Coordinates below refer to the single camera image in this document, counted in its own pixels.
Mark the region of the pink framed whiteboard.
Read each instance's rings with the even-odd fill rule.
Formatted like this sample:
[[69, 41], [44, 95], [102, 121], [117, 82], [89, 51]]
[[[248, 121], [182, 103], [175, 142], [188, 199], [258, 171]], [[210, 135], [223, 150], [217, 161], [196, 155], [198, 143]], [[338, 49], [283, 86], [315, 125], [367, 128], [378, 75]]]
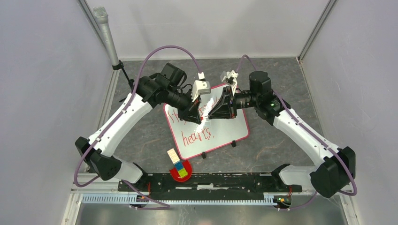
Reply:
[[[219, 100], [225, 84], [212, 88], [211, 93], [201, 96], [199, 113], [202, 117]], [[202, 120], [201, 124], [180, 120], [177, 109], [165, 104], [163, 107], [176, 150], [180, 158], [187, 160], [217, 148], [230, 145], [233, 140], [240, 141], [249, 136], [249, 126], [243, 109], [237, 110], [234, 119]]]

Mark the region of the silver microphone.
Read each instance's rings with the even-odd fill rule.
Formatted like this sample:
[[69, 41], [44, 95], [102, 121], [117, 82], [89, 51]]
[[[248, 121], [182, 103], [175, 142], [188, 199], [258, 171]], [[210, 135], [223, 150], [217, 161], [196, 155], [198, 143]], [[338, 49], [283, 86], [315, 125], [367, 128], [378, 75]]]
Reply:
[[115, 44], [113, 41], [113, 37], [111, 34], [111, 30], [109, 27], [109, 18], [108, 14], [105, 10], [104, 7], [94, 7], [93, 8], [93, 16], [96, 21], [96, 23], [99, 26], [99, 29], [101, 31], [101, 35], [104, 40], [105, 48], [107, 50], [109, 59], [112, 64], [113, 70], [119, 70], [120, 69], [120, 62], [117, 56]]

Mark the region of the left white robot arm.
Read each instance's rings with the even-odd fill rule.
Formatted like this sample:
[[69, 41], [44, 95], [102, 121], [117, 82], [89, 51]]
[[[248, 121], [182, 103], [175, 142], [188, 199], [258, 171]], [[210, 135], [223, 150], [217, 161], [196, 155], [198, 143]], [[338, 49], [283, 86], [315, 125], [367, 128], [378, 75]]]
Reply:
[[128, 181], [136, 191], [144, 190], [147, 186], [144, 171], [134, 163], [115, 157], [114, 152], [136, 123], [163, 103], [176, 108], [180, 120], [201, 124], [200, 92], [207, 90], [209, 84], [203, 72], [199, 72], [198, 77], [186, 93], [179, 86], [186, 73], [170, 63], [159, 73], [141, 77], [124, 103], [98, 131], [89, 138], [76, 140], [75, 146], [84, 161], [102, 180], [117, 178]]

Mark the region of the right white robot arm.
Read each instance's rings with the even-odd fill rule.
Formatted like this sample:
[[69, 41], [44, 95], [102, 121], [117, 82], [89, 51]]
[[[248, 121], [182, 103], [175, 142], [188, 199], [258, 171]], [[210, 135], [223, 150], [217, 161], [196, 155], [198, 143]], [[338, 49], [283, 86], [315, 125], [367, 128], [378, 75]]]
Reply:
[[271, 178], [276, 191], [289, 185], [312, 186], [321, 196], [336, 193], [355, 196], [356, 154], [328, 141], [311, 128], [291, 106], [272, 89], [264, 71], [249, 75], [249, 90], [237, 90], [238, 73], [223, 72], [220, 80], [226, 84], [219, 101], [208, 114], [210, 120], [233, 119], [239, 109], [254, 108], [257, 115], [293, 140], [311, 159], [312, 167], [287, 165]]

